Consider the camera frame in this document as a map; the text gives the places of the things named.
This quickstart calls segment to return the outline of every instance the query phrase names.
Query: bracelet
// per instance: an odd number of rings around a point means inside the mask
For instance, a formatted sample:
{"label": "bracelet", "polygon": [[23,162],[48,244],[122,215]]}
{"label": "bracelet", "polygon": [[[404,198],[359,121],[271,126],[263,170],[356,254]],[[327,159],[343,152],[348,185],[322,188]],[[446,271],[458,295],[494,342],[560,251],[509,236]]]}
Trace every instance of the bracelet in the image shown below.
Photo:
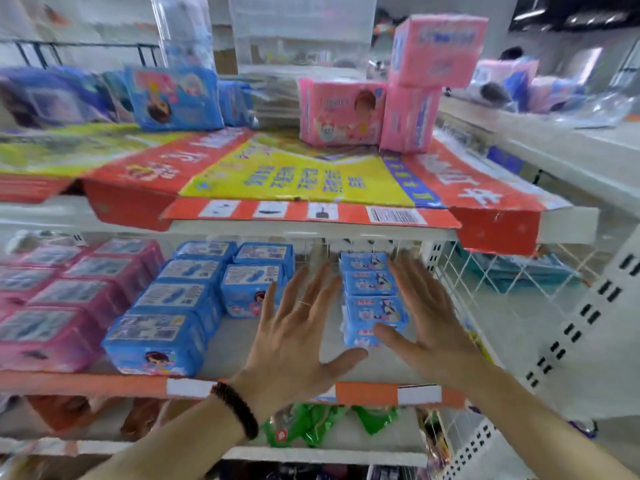
{"label": "bracelet", "polygon": [[224,382],[218,382],[211,388],[211,393],[218,396],[236,415],[238,421],[244,428],[244,434],[250,440],[258,436],[258,421],[251,412],[244,399],[236,392],[233,387]]}

